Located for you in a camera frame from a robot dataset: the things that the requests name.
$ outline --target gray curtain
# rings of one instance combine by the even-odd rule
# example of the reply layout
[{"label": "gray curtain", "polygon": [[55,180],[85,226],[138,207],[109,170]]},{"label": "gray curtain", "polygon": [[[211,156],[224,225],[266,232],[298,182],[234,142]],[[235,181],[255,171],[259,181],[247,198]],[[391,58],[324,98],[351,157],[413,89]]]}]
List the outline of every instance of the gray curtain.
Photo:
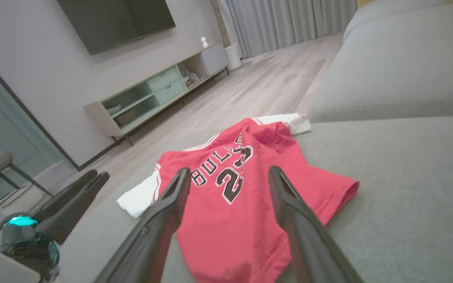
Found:
[{"label": "gray curtain", "polygon": [[219,0],[230,41],[244,57],[342,32],[356,0]]}]

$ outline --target items on shelf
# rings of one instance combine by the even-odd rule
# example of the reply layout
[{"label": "items on shelf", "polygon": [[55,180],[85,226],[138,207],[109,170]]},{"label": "items on shelf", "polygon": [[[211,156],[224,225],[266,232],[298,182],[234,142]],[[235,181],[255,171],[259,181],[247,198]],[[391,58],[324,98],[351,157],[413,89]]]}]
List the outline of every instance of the items on shelf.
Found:
[{"label": "items on shelf", "polygon": [[117,106],[114,106],[114,107],[111,107],[111,108],[108,108],[108,113],[109,114],[115,114],[117,111],[119,111],[120,109],[122,108],[122,105],[121,104],[118,104]]},{"label": "items on shelf", "polygon": [[183,72],[181,72],[181,76],[185,81],[186,87],[190,87],[192,84],[198,82],[199,80],[197,74],[190,72],[188,69],[185,69]]}]

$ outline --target black tv screen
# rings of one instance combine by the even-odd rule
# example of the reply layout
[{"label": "black tv screen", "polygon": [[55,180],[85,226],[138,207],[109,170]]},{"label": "black tv screen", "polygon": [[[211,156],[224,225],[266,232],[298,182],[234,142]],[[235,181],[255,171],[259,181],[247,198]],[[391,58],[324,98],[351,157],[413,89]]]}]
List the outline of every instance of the black tv screen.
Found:
[{"label": "black tv screen", "polygon": [[90,54],[175,27],[165,0],[58,0]]}]

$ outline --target teal light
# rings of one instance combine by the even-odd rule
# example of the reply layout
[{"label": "teal light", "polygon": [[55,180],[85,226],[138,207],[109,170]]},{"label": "teal light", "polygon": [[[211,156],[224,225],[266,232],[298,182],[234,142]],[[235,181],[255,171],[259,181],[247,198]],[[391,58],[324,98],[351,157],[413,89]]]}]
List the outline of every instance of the teal light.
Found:
[{"label": "teal light", "polygon": [[31,226],[38,223],[36,220],[32,219],[29,216],[17,216],[13,217],[8,221],[8,224],[15,226]]}]

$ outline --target chair leg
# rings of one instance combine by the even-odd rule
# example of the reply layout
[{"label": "chair leg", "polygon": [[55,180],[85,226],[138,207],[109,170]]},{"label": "chair leg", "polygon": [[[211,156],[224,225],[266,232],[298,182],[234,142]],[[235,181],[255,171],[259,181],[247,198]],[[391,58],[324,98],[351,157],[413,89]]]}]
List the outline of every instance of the chair leg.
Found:
[{"label": "chair leg", "polygon": [[17,190],[20,189],[19,186],[17,186],[16,183],[14,183],[13,181],[11,181],[7,176],[5,176],[5,174],[3,174],[2,172],[0,172],[0,178],[3,179],[6,183],[9,183],[12,187],[16,188]]},{"label": "chair leg", "polygon": [[15,166],[15,164],[13,163],[10,163],[9,165],[10,168],[12,168],[13,170],[15,170],[15,172],[17,172],[20,176],[22,176],[24,179],[26,179],[27,181],[31,182],[31,184],[37,186],[38,188],[40,188],[43,192],[45,192],[47,195],[53,197],[52,193],[49,192],[47,189],[43,188],[43,186],[41,186],[40,184],[38,184],[34,179],[31,178],[31,176],[27,175],[25,172],[23,172],[19,167]]}]

